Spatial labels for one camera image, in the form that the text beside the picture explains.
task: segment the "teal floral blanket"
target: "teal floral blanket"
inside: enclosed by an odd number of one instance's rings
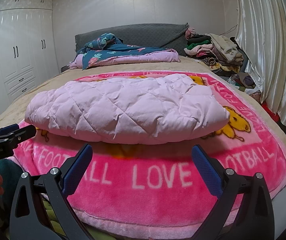
[[[125,57],[145,55],[156,51],[166,50],[163,48],[140,47],[123,44],[121,39],[115,37],[112,33],[104,33],[96,40],[90,41],[77,52],[77,55],[83,56],[83,70],[92,67],[99,61],[111,57]]]

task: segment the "bed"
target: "bed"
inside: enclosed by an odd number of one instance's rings
[[[102,73],[110,72],[125,72],[125,71],[175,71],[184,73],[208,73],[210,76],[219,80],[222,84],[229,87],[234,91],[236,95],[243,98],[244,101],[250,105],[256,113],[259,114],[260,118],[265,122],[270,130],[282,141],[286,148],[286,135],[279,128],[279,126],[270,118],[270,116],[265,112],[265,110],[250,96],[247,94],[236,90],[232,85],[225,82],[223,79],[212,73],[209,68],[200,62],[195,62],[191,58],[184,57],[183,48],[185,46],[184,32],[187,25],[166,25],[166,24],[148,24],[148,25],[126,25],[119,26],[109,29],[103,29],[94,31],[91,33],[85,33],[77,35],[76,50],[81,48],[84,43],[91,39],[94,39],[98,35],[111,32],[116,36],[123,38],[124,43],[135,44],[138,46],[160,46],[170,49],[175,49],[178,51],[180,56],[180,62],[171,63],[140,63],[140,64],[121,64],[112,66],[96,67],[86,70],[81,69],[69,69],[63,73],[57,75],[56,77],[44,82],[34,90],[28,92],[21,98],[18,98],[13,102],[8,109],[0,115],[0,127],[4,127],[13,123],[19,123],[24,119],[25,110],[27,105],[30,103],[31,99],[41,91],[47,91],[51,89],[57,89],[64,85],[66,82],[75,80],[84,76],[91,76]],[[286,187],[281,190],[273,199],[273,208],[275,212],[275,237],[279,236],[282,231],[286,228]],[[156,236],[158,239],[169,239],[169,237],[164,237],[164,235]],[[127,235],[133,238],[144,238],[143,235]]]

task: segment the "wire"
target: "wire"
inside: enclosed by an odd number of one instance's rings
[[[222,33],[222,34],[220,34],[220,35],[228,34],[228,33],[232,32],[232,31],[234,31],[234,30],[236,29],[236,27],[237,27],[237,25],[233,26],[233,27],[232,27],[231,29],[229,29],[226,33]]]

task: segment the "pink flower print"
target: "pink flower print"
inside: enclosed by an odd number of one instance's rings
[[[99,59],[97,57],[93,57],[89,61],[89,67],[93,66]]]

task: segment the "white wardrobe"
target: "white wardrobe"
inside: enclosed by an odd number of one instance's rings
[[[57,74],[52,0],[0,0],[0,114]]]

